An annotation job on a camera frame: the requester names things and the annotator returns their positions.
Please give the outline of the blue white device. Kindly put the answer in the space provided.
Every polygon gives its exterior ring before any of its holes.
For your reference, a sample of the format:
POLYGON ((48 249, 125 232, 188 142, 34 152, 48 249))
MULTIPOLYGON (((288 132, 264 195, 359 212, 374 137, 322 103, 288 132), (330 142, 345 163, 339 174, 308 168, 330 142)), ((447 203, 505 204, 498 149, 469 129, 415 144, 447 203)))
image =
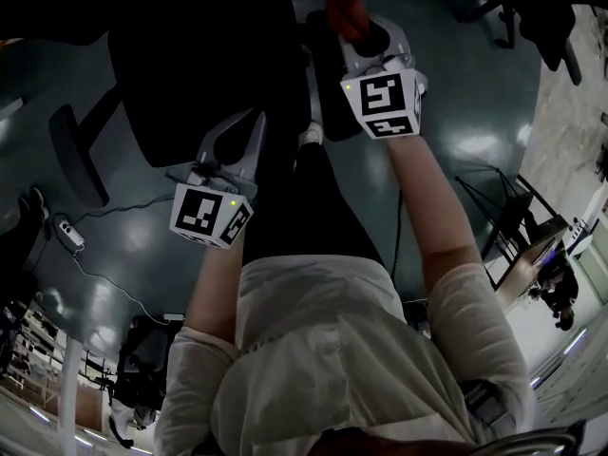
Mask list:
POLYGON ((570 257, 581 255, 592 243, 593 233, 583 219, 573 218, 569 227, 571 237, 565 242, 566 253, 570 257))

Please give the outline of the person's left forearm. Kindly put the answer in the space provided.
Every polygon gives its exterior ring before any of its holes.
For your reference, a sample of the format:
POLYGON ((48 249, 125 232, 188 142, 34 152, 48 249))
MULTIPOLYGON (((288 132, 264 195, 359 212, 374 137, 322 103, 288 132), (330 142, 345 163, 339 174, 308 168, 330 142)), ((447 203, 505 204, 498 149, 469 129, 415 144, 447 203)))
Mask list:
POLYGON ((229 250, 208 248, 203 255, 184 326, 233 344, 244 237, 229 250))

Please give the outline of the person's right shoe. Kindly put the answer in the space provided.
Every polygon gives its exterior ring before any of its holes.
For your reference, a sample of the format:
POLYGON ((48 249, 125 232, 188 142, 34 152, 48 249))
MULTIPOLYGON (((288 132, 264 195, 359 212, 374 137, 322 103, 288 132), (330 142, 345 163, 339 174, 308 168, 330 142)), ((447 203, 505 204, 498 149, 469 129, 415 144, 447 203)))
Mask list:
POLYGON ((311 121, 308 128, 301 134, 298 135, 298 147, 301 148, 306 144, 318 144, 321 145, 324 140, 324 129, 323 126, 316 122, 311 121))

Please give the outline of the storage shelf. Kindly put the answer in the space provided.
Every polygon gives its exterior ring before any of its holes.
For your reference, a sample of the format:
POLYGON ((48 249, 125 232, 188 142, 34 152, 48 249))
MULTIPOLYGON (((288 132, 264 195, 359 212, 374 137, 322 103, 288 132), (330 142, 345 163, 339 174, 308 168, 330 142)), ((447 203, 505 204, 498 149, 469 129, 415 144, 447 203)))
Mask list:
MULTIPOLYGON (((67 334, 34 305, 0 351, 0 389, 14 395, 31 415, 49 425, 57 424, 60 418, 67 341, 67 334)), ((80 444, 104 447, 118 443, 108 422, 109 394, 115 381, 115 362, 94 351, 82 351, 75 398, 80 444)))

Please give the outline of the wooden desk black frame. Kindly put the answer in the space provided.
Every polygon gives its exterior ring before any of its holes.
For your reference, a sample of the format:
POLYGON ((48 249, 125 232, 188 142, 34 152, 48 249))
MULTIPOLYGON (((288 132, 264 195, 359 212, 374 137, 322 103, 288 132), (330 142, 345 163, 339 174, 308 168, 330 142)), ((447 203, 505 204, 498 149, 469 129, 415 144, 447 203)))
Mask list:
POLYGON ((498 252, 506 262, 500 278, 492 278, 490 284, 507 311, 536 282, 542 264, 556 251, 569 224, 522 175, 510 180, 498 167, 490 171, 498 176, 500 187, 488 193, 462 177, 455 180, 490 225, 481 249, 482 259, 498 252), (535 201, 548 214, 548 219, 539 224, 541 231, 537 235, 530 236, 525 217, 535 201))

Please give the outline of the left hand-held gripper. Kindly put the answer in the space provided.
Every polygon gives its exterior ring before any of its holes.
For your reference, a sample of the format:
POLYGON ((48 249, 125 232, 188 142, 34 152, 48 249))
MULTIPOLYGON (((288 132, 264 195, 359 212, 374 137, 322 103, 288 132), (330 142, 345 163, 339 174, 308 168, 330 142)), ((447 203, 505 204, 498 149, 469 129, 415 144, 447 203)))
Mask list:
POLYGON ((176 186, 170 230, 188 240, 230 248, 254 212, 257 161, 267 117, 241 110, 205 133, 185 182, 176 186))

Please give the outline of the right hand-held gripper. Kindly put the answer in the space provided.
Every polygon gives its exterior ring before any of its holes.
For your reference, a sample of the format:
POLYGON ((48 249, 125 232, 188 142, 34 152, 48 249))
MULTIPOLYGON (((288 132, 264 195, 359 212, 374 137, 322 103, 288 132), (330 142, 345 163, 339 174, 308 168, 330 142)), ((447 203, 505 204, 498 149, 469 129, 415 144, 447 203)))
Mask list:
POLYGON ((403 29, 391 20, 373 14, 370 36, 360 54, 353 44, 338 36, 348 72, 364 72, 341 81, 341 89, 352 114, 363 130, 375 140, 420 134, 422 98, 427 92, 427 77, 401 56, 381 66, 372 66, 378 57, 410 54, 403 29))

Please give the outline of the white post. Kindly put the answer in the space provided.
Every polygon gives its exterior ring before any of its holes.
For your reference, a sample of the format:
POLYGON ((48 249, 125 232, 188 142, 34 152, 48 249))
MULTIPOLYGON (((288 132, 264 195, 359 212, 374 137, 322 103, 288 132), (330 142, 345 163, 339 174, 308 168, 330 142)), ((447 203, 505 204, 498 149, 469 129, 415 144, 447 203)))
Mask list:
POLYGON ((64 354, 61 380, 61 398, 59 404, 58 433, 64 456, 77 456, 76 401, 78 390, 78 373, 83 345, 68 337, 64 354))

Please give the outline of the black office chair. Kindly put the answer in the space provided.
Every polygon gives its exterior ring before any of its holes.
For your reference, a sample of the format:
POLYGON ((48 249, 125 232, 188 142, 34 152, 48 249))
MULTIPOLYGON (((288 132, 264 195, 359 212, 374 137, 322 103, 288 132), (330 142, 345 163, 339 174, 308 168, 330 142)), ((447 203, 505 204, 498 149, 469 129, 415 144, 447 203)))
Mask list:
POLYGON ((570 42, 576 23, 572 4, 567 0, 482 0, 475 9, 456 14, 463 23, 475 22, 493 10, 506 28, 506 37, 497 39, 500 48, 515 47, 515 29, 522 38, 532 42, 546 66, 556 71, 565 65, 575 86, 581 83, 580 65, 570 42))
POLYGON ((279 138, 310 119, 292 0, 110 0, 103 16, 115 85, 78 124, 82 147, 118 106, 155 167, 190 162, 240 111, 264 112, 279 138))

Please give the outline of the red cloth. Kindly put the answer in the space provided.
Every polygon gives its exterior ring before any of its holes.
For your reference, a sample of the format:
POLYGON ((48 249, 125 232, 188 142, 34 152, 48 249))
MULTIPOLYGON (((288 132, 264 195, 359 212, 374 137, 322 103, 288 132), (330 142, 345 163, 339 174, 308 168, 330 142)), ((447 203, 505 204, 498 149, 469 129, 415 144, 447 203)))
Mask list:
POLYGON ((370 18, 363 0, 326 0, 330 28, 349 43, 364 43, 370 38, 370 18))

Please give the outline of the white power strip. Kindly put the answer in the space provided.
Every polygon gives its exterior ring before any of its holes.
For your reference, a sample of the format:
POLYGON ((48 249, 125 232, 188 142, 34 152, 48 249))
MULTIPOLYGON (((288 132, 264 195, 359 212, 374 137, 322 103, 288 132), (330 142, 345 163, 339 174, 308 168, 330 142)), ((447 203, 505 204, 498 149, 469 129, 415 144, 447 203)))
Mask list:
POLYGON ((76 249, 85 246, 85 239, 69 221, 62 219, 58 224, 58 228, 62 238, 68 240, 76 249))

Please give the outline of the person's right forearm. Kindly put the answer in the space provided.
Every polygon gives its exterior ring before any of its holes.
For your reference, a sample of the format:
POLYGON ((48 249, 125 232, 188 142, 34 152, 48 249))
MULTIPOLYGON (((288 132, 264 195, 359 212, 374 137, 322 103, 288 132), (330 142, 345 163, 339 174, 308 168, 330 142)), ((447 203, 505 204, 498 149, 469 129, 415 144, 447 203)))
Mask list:
POLYGON ((427 142, 412 136, 389 139, 386 145, 431 292, 452 270, 481 262, 476 240, 466 211, 427 142))

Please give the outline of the black bag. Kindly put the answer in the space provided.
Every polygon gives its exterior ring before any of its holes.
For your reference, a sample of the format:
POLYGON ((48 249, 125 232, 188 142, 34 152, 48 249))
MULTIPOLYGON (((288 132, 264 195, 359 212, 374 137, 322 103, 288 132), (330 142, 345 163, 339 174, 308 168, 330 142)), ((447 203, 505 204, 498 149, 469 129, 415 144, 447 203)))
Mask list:
POLYGON ((162 371, 182 324, 183 321, 167 322, 162 316, 135 316, 121 348, 121 369, 126 373, 162 371))

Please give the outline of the person's black trousers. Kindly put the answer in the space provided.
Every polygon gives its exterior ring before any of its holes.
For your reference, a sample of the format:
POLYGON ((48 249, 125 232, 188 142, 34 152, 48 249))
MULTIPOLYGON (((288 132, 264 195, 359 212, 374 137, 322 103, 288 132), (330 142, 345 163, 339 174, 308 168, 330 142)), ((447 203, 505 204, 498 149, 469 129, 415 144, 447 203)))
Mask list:
POLYGON ((339 189, 324 147, 302 145, 294 171, 275 190, 260 190, 246 226, 243 263, 267 257, 362 257, 381 263, 365 228, 339 189))

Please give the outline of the person's white shirt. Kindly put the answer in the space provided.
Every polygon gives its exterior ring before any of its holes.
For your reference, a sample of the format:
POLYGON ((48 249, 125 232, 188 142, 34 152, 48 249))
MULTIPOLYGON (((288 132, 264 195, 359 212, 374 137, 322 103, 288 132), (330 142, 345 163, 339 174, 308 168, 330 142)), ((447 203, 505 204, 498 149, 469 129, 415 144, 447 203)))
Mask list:
POLYGON ((388 272, 353 256, 275 256, 241 273, 235 342, 183 328, 169 353, 158 456, 306 456, 325 431, 483 445, 532 428, 523 355, 483 266, 434 286, 429 334, 388 272))

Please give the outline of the black chair armrest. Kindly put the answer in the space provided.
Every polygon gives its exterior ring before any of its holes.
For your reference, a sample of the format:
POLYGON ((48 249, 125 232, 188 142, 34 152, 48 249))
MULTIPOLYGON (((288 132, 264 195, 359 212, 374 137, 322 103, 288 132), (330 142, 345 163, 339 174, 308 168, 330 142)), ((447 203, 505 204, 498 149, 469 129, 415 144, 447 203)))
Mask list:
POLYGON ((95 106, 77 123, 73 108, 61 106, 48 120, 48 128, 58 163, 74 194, 89 208, 102 208, 109 197, 90 157, 90 148, 110 115, 95 106))
POLYGON ((341 81, 347 74, 339 34, 329 26, 325 9, 306 17, 305 44, 312 54, 322 124, 326 137, 334 142, 349 139, 362 131, 354 118, 341 81))

